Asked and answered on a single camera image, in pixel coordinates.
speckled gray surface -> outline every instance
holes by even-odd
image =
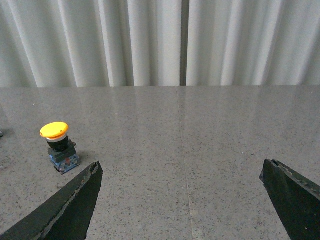
[[[0,88],[0,233],[94,161],[92,240],[289,237],[259,174],[277,159],[320,184],[320,87]],[[40,128],[69,124],[59,175]]]

curtain fold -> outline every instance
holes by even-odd
[[[0,87],[320,84],[318,0],[0,0],[0,32]]]

yellow mushroom button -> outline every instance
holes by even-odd
[[[68,131],[68,128],[69,126],[65,122],[52,122],[41,128],[40,135],[47,139],[56,139],[63,136]]]

granite countertop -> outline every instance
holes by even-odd
[[[92,162],[90,240],[289,240],[259,180],[277,159],[320,184],[320,86],[0,88],[0,234]],[[60,175],[39,131],[63,121]]]

white curtain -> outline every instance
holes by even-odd
[[[320,84],[320,1],[0,0],[0,87],[180,84]]]

